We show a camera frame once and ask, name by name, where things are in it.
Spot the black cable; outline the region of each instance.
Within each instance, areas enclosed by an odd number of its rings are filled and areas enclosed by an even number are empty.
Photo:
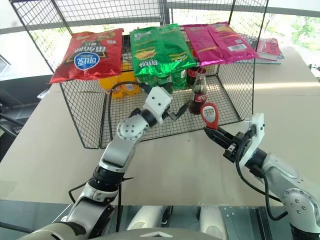
[[[107,113],[108,113],[108,125],[109,125],[109,136],[110,136],[110,141],[112,141],[114,139],[113,137],[113,133],[112,133],[112,124],[111,124],[111,100],[112,100],[112,93],[114,92],[114,89],[120,85],[123,85],[123,84],[135,84],[135,85],[138,85],[139,87],[144,88],[144,85],[140,82],[137,82],[137,81],[123,81],[123,82],[119,82],[115,85],[113,85],[113,87],[110,89],[110,92],[109,92],[109,96],[108,96],[108,110],[107,110]],[[119,193],[118,193],[118,211],[117,211],[117,214],[116,214],[116,224],[115,224],[115,232],[119,232],[119,229],[120,229],[120,223],[121,223],[121,217],[122,217],[122,209],[123,209],[123,206],[121,205],[121,191],[122,191],[122,187],[121,187],[121,183],[119,185]]]
[[[284,211],[283,213],[281,213],[279,216],[276,216],[276,217],[272,215],[270,202],[269,202],[269,183],[265,175],[263,175],[263,180],[264,180],[264,187],[265,187],[265,207],[266,207],[266,212],[269,215],[269,218],[271,218],[273,221],[278,221],[280,219],[283,219],[285,216],[288,215],[287,211]]]
[[[281,203],[281,200],[275,196],[269,195],[269,183],[268,183],[268,179],[265,175],[263,175],[263,180],[264,180],[264,187],[265,187],[265,191],[260,190],[259,188],[255,187],[254,185],[252,185],[247,179],[245,179],[245,177],[243,176],[242,172],[241,172],[241,168],[240,168],[240,160],[242,157],[242,153],[244,152],[244,149],[248,143],[249,140],[249,136],[245,135],[243,138],[243,141],[241,143],[241,145],[238,147],[238,150],[236,151],[236,155],[235,155],[235,167],[236,167],[236,171],[238,172],[238,175],[240,176],[241,180],[244,181],[250,188],[252,188],[253,190],[257,191],[260,194],[263,194],[265,196],[265,206],[266,206],[266,211],[269,215],[269,217],[274,220],[274,221],[278,221],[280,219],[282,219],[283,217],[285,217],[286,215],[288,215],[288,212],[285,211],[282,214],[280,214],[277,217],[274,217],[271,213],[271,208],[270,208],[270,201],[269,198],[276,200],[278,202]]]
[[[74,187],[74,188],[71,188],[71,189],[68,191],[69,197],[71,198],[71,200],[72,200],[73,203],[75,203],[76,200],[74,199],[74,196],[72,196],[72,192],[73,192],[74,190],[77,190],[77,189],[83,187],[84,185],[86,185],[86,183],[87,183],[88,181],[85,181],[84,183],[80,184],[79,186],[76,186],[76,187]]]

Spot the coca-cola bottle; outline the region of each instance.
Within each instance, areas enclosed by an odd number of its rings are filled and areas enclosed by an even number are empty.
[[[200,114],[201,106],[207,100],[207,84],[206,84],[206,70],[199,68],[196,73],[196,78],[191,91],[191,104],[189,111],[192,114]]]

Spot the book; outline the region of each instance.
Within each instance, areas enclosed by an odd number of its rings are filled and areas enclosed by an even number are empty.
[[[255,63],[256,64],[281,64],[283,59],[285,59],[285,56],[283,55],[283,53],[280,50],[280,55],[276,58],[275,61],[262,59],[262,58],[256,58]]]
[[[281,55],[277,39],[260,38],[256,53],[260,59],[277,61],[277,58]]]

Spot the yellow package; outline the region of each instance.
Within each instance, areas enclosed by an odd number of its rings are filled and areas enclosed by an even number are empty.
[[[122,71],[132,69],[132,65],[129,62],[124,62],[122,64]],[[121,75],[118,76],[119,83],[130,81],[130,82],[137,82],[133,71],[125,71],[122,72]],[[122,92],[124,95],[134,95],[140,92],[140,88],[138,85],[135,84],[124,84],[121,86]]]
[[[106,77],[102,78],[99,81],[100,86],[106,91],[106,94],[109,94],[110,89],[115,85],[119,83],[119,76],[112,76],[112,77]],[[123,96],[123,89],[121,86],[117,86],[112,93],[112,98],[121,98]]]

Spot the green chip bag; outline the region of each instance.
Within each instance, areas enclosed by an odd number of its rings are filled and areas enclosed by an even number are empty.
[[[134,30],[130,42],[136,77],[165,78],[197,65],[177,24]]]

